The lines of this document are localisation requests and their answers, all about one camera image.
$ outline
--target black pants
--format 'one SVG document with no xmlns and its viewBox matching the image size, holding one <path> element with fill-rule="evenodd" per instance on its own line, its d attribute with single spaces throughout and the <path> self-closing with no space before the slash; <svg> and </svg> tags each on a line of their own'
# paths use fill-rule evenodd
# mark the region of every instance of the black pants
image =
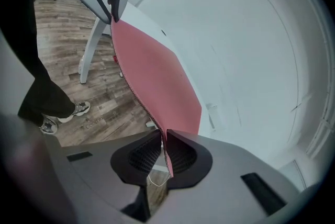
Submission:
<svg viewBox="0 0 335 224">
<path fill-rule="evenodd" d="M 52 82 L 38 57 L 34 0 L 1 0 L 1 4 L 6 12 L 0 16 L 0 28 L 18 59 L 35 78 L 19 116 L 37 126 L 43 124 L 42 114 L 67 118 L 74 112 L 75 105 Z"/>
</svg>

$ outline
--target chair leg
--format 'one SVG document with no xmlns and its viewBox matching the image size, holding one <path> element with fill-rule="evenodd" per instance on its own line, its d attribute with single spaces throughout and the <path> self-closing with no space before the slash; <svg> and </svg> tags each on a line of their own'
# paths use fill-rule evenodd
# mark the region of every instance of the chair leg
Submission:
<svg viewBox="0 0 335 224">
<path fill-rule="evenodd" d="M 87 81 L 88 71 L 90 69 L 95 49 L 98 45 L 99 39 L 101 38 L 105 27 L 106 23 L 104 23 L 97 17 L 93 29 L 91 31 L 90 37 L 88 39 L 84 56 L 82 58 L 82 61 L 80 61 L 79 63 L 80 82 L 82 84 L 86 83 Z"/>
</svg>

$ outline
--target white shoe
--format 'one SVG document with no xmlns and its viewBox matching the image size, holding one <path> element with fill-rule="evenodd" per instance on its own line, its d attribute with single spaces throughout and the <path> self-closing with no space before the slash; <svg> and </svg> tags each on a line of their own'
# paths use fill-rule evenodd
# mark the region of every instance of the white shoe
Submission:
<svg viewBox="0 0 335 224">
<path fill-rule="evenodd" d="M 54 135 L 58 130 L 58 125 L 53 120 L 44 116 L 43 125 L 40 127 L 43 134 Z"/>
<path fill-rule="evenodd" d="M 73 116 L 83 116 L 85 113 L 87 113 L 90 110 L 90 103 L 87 101 L 84 102 L 78 102 L 75 104 L 75 110 L 74 112 L 68 116 L 68 118 L 58 118 L 58 121 L 65 123 L 68 121 L 71 121 Z"/>
</svg>

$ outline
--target red fabric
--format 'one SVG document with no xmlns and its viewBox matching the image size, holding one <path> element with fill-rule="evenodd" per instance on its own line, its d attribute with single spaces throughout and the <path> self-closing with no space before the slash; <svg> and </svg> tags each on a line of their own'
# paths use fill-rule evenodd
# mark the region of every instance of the red fabric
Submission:
<svg viewBox="0 0 335 224">
<path fill-rule="evenodd" d="M 125 79 L 162 128 L 165 139 L 168 129 L 198 134 L 202 108 L 177 56 L 122 20 L 113 21 L 111 32 Z M 167 162 L 173 176 L 169 157 Z"/>
</svg>

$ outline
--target person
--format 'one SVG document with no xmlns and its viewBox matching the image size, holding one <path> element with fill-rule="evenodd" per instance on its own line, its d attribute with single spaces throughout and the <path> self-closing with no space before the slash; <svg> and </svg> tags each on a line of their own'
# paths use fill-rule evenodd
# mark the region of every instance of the person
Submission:
<svg viewBox="0 0 335 224">
<path fill-rule="evenodd" d="M 1 0 L 1 5 L 6 11 L 0 16 L 0 29 L 17 58 L 35 78 L 18 115 L 32 121 L 43 133 L 53 135 L 58 125 L 49 116 L 68 122 L 87 113 L 90 103 L 71 102 L 39 59 L 34 0 Z"/>
</svg>

